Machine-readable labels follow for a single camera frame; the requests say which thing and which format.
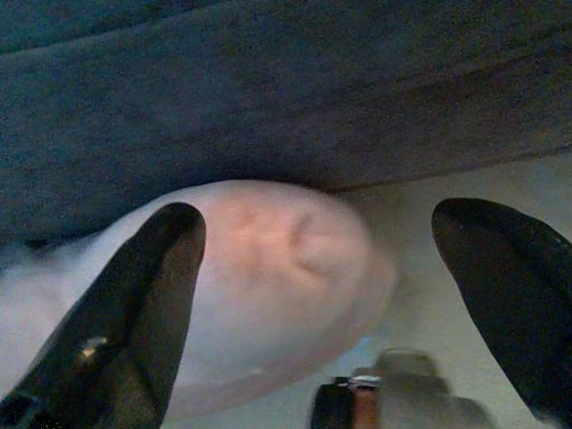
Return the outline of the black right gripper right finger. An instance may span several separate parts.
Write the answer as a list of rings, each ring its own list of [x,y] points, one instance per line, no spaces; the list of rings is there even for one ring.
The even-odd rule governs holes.
[[[437,204],[432,235],[476,329],[539,421],[571,422],[571,243],[479,198]]]

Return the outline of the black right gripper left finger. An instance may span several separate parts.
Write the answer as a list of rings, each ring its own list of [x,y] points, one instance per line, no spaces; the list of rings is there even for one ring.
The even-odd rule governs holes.
[[[181,364],[206,242],[182,202],[114,253],[3,397],[4,428],[157,428]]]

